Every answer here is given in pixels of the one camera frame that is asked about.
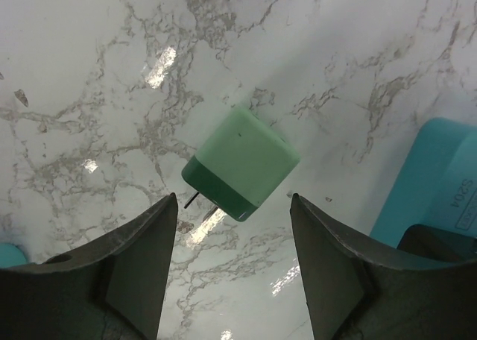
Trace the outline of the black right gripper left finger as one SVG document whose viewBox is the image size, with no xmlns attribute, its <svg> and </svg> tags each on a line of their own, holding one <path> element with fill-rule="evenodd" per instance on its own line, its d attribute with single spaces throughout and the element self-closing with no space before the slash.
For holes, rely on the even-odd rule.
<svg viewBox="0 0 477 340">
<path fill-rule="evenodd" d="M 1 270 L 2 339 L 156 339 L 177 229 L 175 194 L 37 264 Z"/>
</svg>

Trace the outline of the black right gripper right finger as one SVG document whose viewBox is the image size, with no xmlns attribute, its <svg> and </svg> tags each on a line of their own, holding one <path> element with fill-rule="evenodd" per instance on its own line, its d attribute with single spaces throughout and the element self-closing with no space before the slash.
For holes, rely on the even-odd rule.
<svg viewBox="0 0 477 340">
<path fill-rule="evenodd" d="M 398 250 L 300 195 L 290 215 L 315 339 L 476 337 L 476 260 Z"/>
</svg>

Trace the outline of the blue rectangular power strip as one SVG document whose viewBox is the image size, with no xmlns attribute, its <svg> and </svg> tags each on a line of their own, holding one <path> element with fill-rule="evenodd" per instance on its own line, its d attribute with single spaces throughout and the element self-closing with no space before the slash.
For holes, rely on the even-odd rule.
<svg viewBox="0 0 477 340">
<path fill-rule="evenodd" d="M 476 237 L 476 127 L 445 118 L 421 127 L 370 236 L 395 248 L 416 224 Z"/>
</svg>

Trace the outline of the green plug adapter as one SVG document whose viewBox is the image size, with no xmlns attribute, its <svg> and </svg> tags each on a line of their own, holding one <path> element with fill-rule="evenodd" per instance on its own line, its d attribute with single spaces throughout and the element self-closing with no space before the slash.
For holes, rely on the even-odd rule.
<svg viewBox="0 0 477 340">
<path fill-rule="evenodd" d="M 300 155 L 269 125 L 234 107 L 181 175 L 228 216 L 245 221 L 299 161 Z"/>
</svg>

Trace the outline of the black cube charger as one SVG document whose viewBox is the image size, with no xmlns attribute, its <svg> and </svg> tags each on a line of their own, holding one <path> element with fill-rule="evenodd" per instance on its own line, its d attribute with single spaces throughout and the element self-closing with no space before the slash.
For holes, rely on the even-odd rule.
<svg viewBox="0 0 477 340">
<path fill-rule="evenodd" d="M 476 260 L 476 238 L 423 224 L 409 227 L 398 250 L 442 262 Z"/>
</svg>

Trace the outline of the teal triangular power strip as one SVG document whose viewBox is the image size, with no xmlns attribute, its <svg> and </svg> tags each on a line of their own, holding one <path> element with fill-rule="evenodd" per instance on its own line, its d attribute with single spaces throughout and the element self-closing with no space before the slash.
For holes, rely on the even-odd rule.
<svg viewBox="0 0 477 340">
<path fill-rule="evenodd" d="M 27 262 L 25 254 L 18 247 L 9 243 L 0 244 L 0 268 L 11 268 Z"/>
</svg>

